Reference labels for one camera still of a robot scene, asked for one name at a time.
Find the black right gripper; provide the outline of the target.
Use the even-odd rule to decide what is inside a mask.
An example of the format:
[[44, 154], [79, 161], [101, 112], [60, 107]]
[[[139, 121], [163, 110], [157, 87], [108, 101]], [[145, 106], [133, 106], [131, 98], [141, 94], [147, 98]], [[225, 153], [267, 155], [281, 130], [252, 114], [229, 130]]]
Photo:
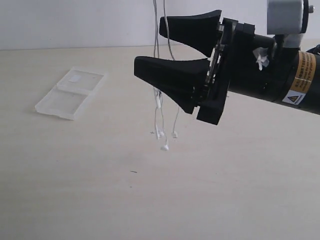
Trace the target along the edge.
[[214, 49], [210, 68], [207, 58], [168, 60], [137, 56], [134, 59], [137, 78], [165, 93], [187, 114], [199, 106], [196, 119], [212, 125], [217, 125], [223, 114], [232, 70], [236, 69], [239, 57], [237, 50], [255, 36], [253, 24], [229, 18], [222, 21], [221, 35], [221, 14], [218, 9], [198, 15], [163, 16], [159, 22], [159, 34], [167, 39], [187, 45], [206, 57]]

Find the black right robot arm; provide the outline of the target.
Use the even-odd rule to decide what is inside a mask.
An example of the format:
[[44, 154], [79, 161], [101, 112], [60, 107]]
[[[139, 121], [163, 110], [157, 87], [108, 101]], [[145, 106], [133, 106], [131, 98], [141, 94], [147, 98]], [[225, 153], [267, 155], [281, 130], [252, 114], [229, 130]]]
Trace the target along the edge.
[[228, 92], [313, 114], [320, 112], [320, 55], [286, 48], [279, 37], [221, 18], [214, 10], [161, 17], [159, 34], [204, 55], [196, 60], [134, 59], [134, 75], [164, 92], [187, 114], [217, 125]]

